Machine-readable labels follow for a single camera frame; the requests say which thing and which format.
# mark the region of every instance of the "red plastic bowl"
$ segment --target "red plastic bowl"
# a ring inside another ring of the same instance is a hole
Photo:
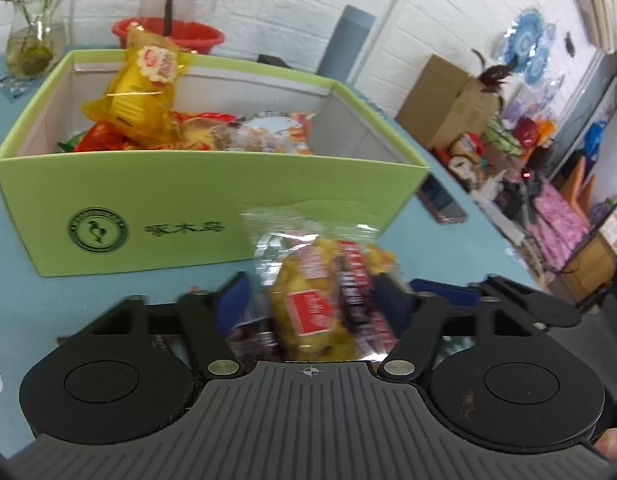
[[[126,18],[120,20],[112,26],[112,33],[120,38],[120,45],[126,48],[126,38],[128,36],[128,26],[132,22],[137,22],[151,32],[162,35],[164,32],[163,18]],[[198,54],[208,54],[210,50],[218,44],[224,43],[224,34],[217,28],[203,25],[197,22],[182,22],[173,20],[173,34],[171,39],[183,48],[194,50]]]

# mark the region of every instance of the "box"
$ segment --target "box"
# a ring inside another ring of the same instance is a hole
[[[464,132],[480,135],[499,107],[497,96],[442,57],[431,56],[396,121],[426,148],[445,150]]]
[[[317,155],[136,151],[56,153],[92,123],[123,50],[72,51],[0,147],[0,190],[42,276],[192,266],[253,256],[240,213],[286,207],[383,230],[428,173],[423,158],[356,92],[248,61],[190,55],[175,109],[248,115],[316,110]]]

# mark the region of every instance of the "cardboard box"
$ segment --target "cardboard box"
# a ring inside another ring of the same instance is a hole
[[[249,259],[240,213],[286,207],[380,230],[412,197],[428,165],[347,86],[264,64],[189,56],[175,109],[239,116],[315,110],[316,155],[133,151],[57,153],[90,127],[123,50],[70,52],[0,147],[0,190],[42,276],[98,274]]]
[[[465,70],[433,55],[396,117],[426,148],[445,150],[464,132],[480,135],[496,113],[497,96]]]

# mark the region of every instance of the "metal screw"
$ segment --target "metal screw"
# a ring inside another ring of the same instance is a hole
[[[389,361],[384,365],[384,371],[391,375],[405,376],[415,372],[415,365],[409,361],[402,361],[402,359],[395,359]]]
[[[218,359],[208,365],[208,371],[214,375],[231,375],[239,370],[239,364],[231,359]]]

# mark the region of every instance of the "yellow snack package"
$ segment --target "yellow snack package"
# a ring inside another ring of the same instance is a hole
[[[186,65],[179,47],[141,27],[128,32],[126,61],[104,95],[82,105],[92,121],[108,121],[126,137],[151,147],[179,140],[170,114],[175,81]]]
[[[346,229],[343,239],[284,211],[243,218],[288,359],[382,361],[396,340],[373,302],[372,276],[396,260],[371,244],[377,230]]]

